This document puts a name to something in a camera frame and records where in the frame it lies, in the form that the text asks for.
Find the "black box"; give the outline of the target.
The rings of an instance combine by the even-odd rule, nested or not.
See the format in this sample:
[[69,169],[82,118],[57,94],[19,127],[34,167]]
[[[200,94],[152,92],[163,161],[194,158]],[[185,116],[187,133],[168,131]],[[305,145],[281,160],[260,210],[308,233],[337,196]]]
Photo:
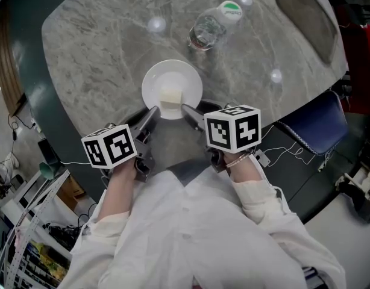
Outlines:
[[46,138],[41,139],[38,142],[38,146],[47,164],[56,164],[60,162],[58,155]]

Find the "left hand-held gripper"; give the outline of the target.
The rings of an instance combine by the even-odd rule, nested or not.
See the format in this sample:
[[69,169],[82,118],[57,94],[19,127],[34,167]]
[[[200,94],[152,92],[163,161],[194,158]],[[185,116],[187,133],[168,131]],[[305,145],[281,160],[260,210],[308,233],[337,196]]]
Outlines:
[[112,171],[116,166],[133,159],[136,179],[148,180],[155,161],[149,137],[160,120],[160,109],[147,107],[125,119],[125,125],[99,129],[81,139],[89,164],[95,169]]

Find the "blue chair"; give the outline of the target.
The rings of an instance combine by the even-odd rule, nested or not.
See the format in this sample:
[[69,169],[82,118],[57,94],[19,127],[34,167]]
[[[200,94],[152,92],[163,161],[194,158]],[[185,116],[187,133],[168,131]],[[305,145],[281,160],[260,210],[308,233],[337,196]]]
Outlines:
[[274,126],[315,155],[325,155],[348,132],[342,104],[333,91],[323,92]]

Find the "person's right forearm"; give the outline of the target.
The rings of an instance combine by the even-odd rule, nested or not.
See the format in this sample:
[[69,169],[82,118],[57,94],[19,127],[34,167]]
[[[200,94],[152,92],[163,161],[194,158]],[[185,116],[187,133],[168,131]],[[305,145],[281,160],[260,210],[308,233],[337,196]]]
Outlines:
[[235,183],[261,181],[263,178],[248,153],[224,153],[224,161],[230,171],[230,177]]

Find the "person's left forearm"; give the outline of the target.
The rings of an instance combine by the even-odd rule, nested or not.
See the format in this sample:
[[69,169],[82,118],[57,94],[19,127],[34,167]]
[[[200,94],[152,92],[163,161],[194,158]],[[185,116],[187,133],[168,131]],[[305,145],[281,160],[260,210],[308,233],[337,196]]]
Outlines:
[[113,174],[98,214],[98,221],[108,216],[126,213],[130,210],[136,177],[134,162],[135,158],[132,158],[113,169]]

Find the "striped fabric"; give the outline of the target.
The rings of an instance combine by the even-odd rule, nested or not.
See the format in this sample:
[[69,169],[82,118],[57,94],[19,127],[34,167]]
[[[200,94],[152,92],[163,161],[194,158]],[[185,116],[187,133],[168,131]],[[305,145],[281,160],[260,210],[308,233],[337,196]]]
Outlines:
[[313,267],[304,267],[303,268],[304,277],[307,284],[307,289],[317,289],[322,285],[318,273]]

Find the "clear plastic water bottle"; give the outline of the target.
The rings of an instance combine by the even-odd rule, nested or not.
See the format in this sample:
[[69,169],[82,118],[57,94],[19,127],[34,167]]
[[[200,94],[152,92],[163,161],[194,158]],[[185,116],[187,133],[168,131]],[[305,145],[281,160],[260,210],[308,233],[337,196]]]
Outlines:
[[242,8],[233,1],[224,1],[218,7],[209,8],[198,16],[189,31],[189,47],[208,51],[233,29],[242,16]]

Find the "white power adapter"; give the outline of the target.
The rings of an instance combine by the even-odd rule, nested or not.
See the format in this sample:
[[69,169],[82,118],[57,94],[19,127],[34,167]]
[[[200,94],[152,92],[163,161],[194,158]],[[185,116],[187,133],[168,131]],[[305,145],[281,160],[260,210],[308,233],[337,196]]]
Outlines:
[[255,151],[254,157],[262,165],[262,167],[268,167],[271,163],[270,159],[260,149]]

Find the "wooden platform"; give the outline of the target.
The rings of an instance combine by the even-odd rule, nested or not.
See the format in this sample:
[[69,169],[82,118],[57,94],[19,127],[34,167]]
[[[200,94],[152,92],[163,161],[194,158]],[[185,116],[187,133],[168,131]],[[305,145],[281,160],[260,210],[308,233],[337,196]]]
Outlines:
[[9,14],[0,12],[0,88],[11,117],[17,114],[26,101],[13,55],[9,32]]

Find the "pale yellow food cube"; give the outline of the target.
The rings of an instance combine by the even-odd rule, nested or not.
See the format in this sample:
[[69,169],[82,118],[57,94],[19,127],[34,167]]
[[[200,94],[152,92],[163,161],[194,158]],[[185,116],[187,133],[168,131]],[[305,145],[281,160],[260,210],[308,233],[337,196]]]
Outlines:
[[160,104],[168,110],[177,110],[181,105],[182,91],[163,89],[160,92]]

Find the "white round plate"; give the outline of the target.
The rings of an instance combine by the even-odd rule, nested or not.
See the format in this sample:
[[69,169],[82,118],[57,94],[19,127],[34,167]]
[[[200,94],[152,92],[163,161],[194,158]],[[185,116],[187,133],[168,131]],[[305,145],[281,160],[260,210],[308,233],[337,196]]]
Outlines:
[[180,60],[165,60],[155,64],[147,71],[142,81],[142,98],[151,109],[158,106],[161,118],[178,120],[183,117],[181,106],[177,110],[168,110],[160,104],[160,92],[163,89],[181,90],[182,104],[196,108],[202,98],[203,86],[198,72],[190,64]]

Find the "round grey marble table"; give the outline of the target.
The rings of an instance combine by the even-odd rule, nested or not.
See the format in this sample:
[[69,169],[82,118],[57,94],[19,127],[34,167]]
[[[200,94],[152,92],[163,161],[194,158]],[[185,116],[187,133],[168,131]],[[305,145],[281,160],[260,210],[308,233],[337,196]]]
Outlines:
[[341,38],[331,63],[275,0],[231,0],[243,18],[203,52],[187,44],[194,21],[226,0],[65,0],[42,26],[46,62],[76,129],[89,134],[143,106],[147,71],[163,60],[192,64],[203,96],[257,107],[268,125],[303,106],[346,72]]

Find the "person's white shirt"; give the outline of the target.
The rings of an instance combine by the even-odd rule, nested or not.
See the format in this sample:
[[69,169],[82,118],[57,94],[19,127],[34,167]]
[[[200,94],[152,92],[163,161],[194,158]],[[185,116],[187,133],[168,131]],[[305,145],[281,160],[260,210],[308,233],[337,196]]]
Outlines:
[[205,169],[187,185],[162,172],[131,211],[83,226],[58,289],[346,289],[343,267],[267,180]]

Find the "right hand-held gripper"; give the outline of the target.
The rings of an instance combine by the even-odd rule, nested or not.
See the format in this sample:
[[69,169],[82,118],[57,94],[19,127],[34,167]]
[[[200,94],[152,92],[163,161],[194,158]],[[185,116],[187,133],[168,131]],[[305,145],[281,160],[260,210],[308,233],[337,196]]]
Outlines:
[[182,104],[181,112],[193,129],[205,130],[206,151],[217,172],[226,169],[225,152],[251,152],[261,143],[261,112],[257,108],[202,99],[196,108]]

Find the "red cabinet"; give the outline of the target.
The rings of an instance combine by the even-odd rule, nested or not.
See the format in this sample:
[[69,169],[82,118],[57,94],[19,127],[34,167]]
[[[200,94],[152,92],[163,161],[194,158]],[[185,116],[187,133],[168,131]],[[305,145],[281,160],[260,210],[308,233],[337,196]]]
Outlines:
[[334,7],[350,73],[348,96],[343,110],[370,115],[370,24],[360,24],[348,5]]

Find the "green bin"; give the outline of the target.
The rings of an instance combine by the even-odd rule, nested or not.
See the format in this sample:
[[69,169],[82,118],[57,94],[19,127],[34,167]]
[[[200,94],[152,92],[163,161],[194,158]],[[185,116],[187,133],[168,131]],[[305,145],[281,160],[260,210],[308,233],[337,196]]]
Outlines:
[[60,168],[61,168],[61,162],[55,162],[51,164],[41,162],[39,164],[40,173],[47,180],[54,179],[57,176]]

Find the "perforated metal rail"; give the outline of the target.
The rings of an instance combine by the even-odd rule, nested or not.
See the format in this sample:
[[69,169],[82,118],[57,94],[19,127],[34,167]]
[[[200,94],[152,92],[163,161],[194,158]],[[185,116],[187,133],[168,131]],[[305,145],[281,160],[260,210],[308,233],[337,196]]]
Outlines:
[[[22,260],[24,251],[30,242],[31,238],[33,237],[33,233],[36,231],[40,216],[43,214],[44,210],[48,207],[51,203],[57,192],[59,191],[62,184],[65,180],[68,179],[70,176],[70,172],[65,170],[62,175],[60,175],[54,182],[52,182],[49,186],[47,186],[43,191],[39,190],[32,200],[29,202],[27,207],[23,210],[23,213],[19,217],[18,222],[16,223],[13,232],[10,234],[10,238],[7,241],[5,248],[9,249],[10,245],[12,244],[12,239],[15,238],[15,255],[11,261],[10,267],[5,268],[4,272],[4,287],[5,289],[13,289],[14,288],[14,280],[19,273],[19,266]],[[27,214],[36,206],[40,204],[39,209],[35,212],[32,219],[29,221],[28,224],[24,225],[24,228],[21,233],[19,233],[19,228],[22,226],[23,221],[26,219]]]

